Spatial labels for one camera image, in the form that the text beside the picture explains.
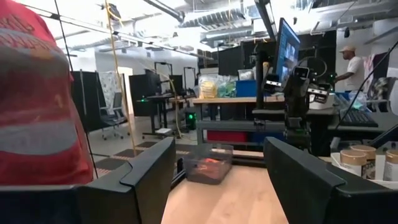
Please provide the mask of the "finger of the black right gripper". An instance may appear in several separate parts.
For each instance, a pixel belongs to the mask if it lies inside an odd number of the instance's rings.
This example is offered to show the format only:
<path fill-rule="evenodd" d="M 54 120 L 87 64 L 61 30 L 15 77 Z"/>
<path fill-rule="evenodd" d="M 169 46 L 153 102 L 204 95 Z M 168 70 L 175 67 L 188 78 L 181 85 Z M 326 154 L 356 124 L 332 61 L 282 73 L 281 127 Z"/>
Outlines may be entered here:
<path fill-rule="evenodd" d="M 331 85 L 329 83 L 319 83 L 317 85 L 311 85 L 307 93 L 310 97 L 311 103 L 325 104 L 331 91 Z"/>
<path fill-rule="evenodd" d="M 270 73 L 264 77 L 263 91 L 266 93 L 277 93 L 282 91 L 282 84 L 277 74 Z"/>

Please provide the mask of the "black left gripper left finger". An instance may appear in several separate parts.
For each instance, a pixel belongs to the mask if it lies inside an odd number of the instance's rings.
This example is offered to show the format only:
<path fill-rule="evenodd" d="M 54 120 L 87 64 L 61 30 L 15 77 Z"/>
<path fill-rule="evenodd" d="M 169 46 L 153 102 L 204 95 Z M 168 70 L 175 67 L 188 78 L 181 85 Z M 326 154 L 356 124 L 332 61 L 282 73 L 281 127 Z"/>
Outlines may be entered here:
<path fill-rule="evenodd" d="M 167 137 L 86 185 L 1 187 L 1 223 L 161 223 L 175 158 Z"/>

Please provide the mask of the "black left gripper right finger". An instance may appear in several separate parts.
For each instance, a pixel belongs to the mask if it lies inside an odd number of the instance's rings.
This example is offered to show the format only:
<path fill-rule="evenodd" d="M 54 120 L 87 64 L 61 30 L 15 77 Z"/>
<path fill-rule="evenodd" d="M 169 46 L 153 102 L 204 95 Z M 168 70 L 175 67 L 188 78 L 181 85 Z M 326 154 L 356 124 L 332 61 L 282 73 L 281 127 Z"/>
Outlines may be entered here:
<path fill-rule="evenodd" d="M 289 223 L 397 223 L 397 191 L 267 137 L 264 159 Z"/>

